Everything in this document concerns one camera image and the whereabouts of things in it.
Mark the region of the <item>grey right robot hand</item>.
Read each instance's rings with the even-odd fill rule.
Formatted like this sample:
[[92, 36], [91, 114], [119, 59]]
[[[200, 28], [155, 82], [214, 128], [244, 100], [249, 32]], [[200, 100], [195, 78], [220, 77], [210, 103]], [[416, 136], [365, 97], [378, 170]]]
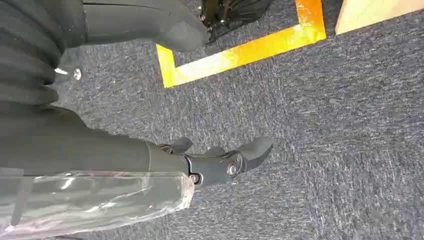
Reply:
[[51, 88], [65, 50], [149, 39], [193, 51], [206, 27], [178, 0], [3, 0], [0, 3], [0, 165], [30, 175], [68, 171], [181, 172], [197, 186], [258, 167], [273, 148], [258, 137], [225, 152], [187, 154], [192, 142], [159, 144], [91, 129], [54, 106]]

